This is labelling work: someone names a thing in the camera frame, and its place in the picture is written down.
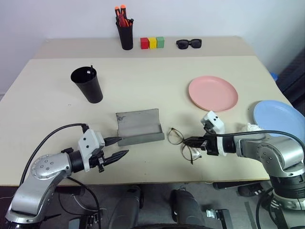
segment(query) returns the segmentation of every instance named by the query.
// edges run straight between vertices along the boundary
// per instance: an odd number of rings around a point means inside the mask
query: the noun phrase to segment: cable
[[[273,190],[273,187],[271,187],[270,189],[268,189],[267,191],[265,191],[262,196],[259,198],[257,205],[256,205],[256,210],[255,210],[255,219],[256,219],[256,225],[257,225],[257,229],[262,229],[261,228],[261,224],[259,222],[259,208],[261,206],[261,203],[263,201],[263,199],[268,195],[269,192],[271,192]]]
[[[65,128],[68,128],[68,127],[72,127],[72,126],[82,126],[82,129],[83,129],[83,132],[85,132],[87,130],[88,125],[85,124],[85,123],[75,123],[75,124],[69,124],[69,125],[64,125],[62,127],[59,127],[58,129],[52,131],[51,133],[49,133],[44,139],[42,142],[40,142],[40,144],[37,146],[37,148],[34,150],[34,152],[32,153],[32,155],[30,156],[24,170],[23,170],[23,173],[22,173],[22,176],[21,176],[21,180],[20,180],[20,183],[19,183],[19,186],[22,185],[22,183],[24,182],[24,179],[25,179],[25,176],[27,174],[27,171],[31,165],[31,162],[33,160],[33,158],[35,157],[35,155],[37,154],[38,150],[42,147],[42,145],[53,135],[55,134],[56,132],[62,130],[62,129],[65,129]]]
[[[85,207],[77,198],[76,198],[76,195],[72,195],[75,202],[84,210],[86,211],[93,211],[93,212],[97,212],[97,210],[95,209],[90,209],[90,208],[87,208]],[[106,208],[100,208],[100,210],[105,210],[106,211],[106,216],[107,216],[107,220],[109,221],[109,216],[108,216],[108,210]]]
[[[271,212],[271,205],[268,206],[268,212],[269,212],[269,216],[272,219],[273,223],[275,225],[277,225],[276,220],[273,218],[272,212]]]
[[[205,131],[213,136],[216,137],[229,137],[229,136],[240,136],[240,135],[254,135],[254,134],[278,134],[278,135],[285,135],[290,138],[293,138],[295,141],[297,141],[298,144],[302,147],[303,153],[304,153],[304,158],[305,158],[305,144],[296,136],[283,132],[283,131],[277,131],[277,130],[259,130],[259,131],[250,131],[250,132],[239,132],[239,133],[231,133],[231,134],[216,134],[211,132],[210,130],[205,129]]]
[[[82,209],[84,209],[84,210],[86,210],[86,211],[97,212],[96,209],[90,209],[90,208],[85,207],[85,206],[76,198],[75,195],[73,195],[73,198],[74,198],[75,202],[76,202]]]
[[[90,194],[93,196],[95,203],[96,203],[96,209],[97,209],[97,220],[98,220],[98,224],[99,224],[99,229],[102,229],[101,226],[101,210],[100,210],[100,204],[97,200],[96,195],[94,194],[94,192],[92,192],[92,190],[90,188],[88,188],[86,185],[84,185],[82,182],[72,178],[72,177],[68,177],[67,179],[79,184],[80,186],[84,187],[86,190],[88,190],[88,192],[90,192]]]
[[[11,197],[1,197],[0,199],[9,199],[9,198],[13,198],[14,195],[12,195]]]
[[[91,216],[91,215],[85,215],[85,214],[81,214],[81,213],[72,213],[70,211],[68,211],[67,209],[64,208],[64,206],[62,205],[61,202],[61,194],[58,193],[58,201],[59,201],[59,205],[61,206],[62,210],[64,210],[65,212],[67,212],[70,215],[75,215],[75,216]]]

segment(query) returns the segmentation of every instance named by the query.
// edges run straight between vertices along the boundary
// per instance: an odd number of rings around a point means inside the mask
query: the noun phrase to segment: red block
[[[149,41],[147,37],[140,38],[141,41],[141,49],[148,49],[149,47]]]

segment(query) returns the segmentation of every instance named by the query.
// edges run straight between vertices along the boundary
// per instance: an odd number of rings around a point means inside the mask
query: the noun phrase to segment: pen
[[[128,27],[129,25],[126,24],[126,19],[122,14],[119,15],[119,22],[121,27]]]
[[[116,7],[114,8],[114,11],[115,11],[116,23],[119,25],[119,24],[120,24],[119,15],[121,14],[120,8],[119,8],[118,6],[116,6]]]
[[[116,17],[119,17],[119,15],[121,14],[120,8],[119,8],[118,6],[116,6],[116,7],[114,8],[114,11],[115,11],[115,16],[116,16]]]
[[[121,14],[124,15],[125,19],[127,19],[126,6],[125,5],[121,5]]]
[[[121,14],[124,16],[125,18],[125,23],[127,26],[129,26],[128,20],[127,20],[127,14],[126,14],[126,6],[125,5],[121,5]]]

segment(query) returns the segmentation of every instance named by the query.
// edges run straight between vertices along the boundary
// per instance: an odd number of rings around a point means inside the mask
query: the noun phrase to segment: orange pen
[[[123,17],[123,15],[120,14],[120,15],[119,15],[119,22],[120,22],[120,26],[121,26],[121,27],[128,27],[128,26],[129,26],[129,24],[126,23],[126,21],[127,21],[127,20]]]
[[[121,5],[121,14],[124,16],[125,18],[125,23],[127,26],[129,26],[128,20],[127,20],[127,14],[126,14],[126,6],[125,5]]]
[[[116,6],[116,7],[114,8],[114,11],[115,11],[115,16],[116,16],[116,17],[119,17],[119,15],[121,14],[120,8],[119,8],[118,6]]]

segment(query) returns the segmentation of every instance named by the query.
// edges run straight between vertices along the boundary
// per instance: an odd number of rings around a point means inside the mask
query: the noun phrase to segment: eyeglasses
[[[178,49],[187,49],[189,45],[191,45],[194,49],[201,48],[201,39],[192,39],[192,40],[178,40],[176,41],[176,44],[178,46]]]
[[[175,128],[171,128],[167,135],[168,141],[172,145],[180,145],[184,142],[185,138],[182,135],[182,133],[179,130],[176,130]],[[197,148],[191,148],[185,144],[183,144],[181,148],[182,156],[191,162],[193,165],[193,161],[199,159],[202,157],[200,151]]]

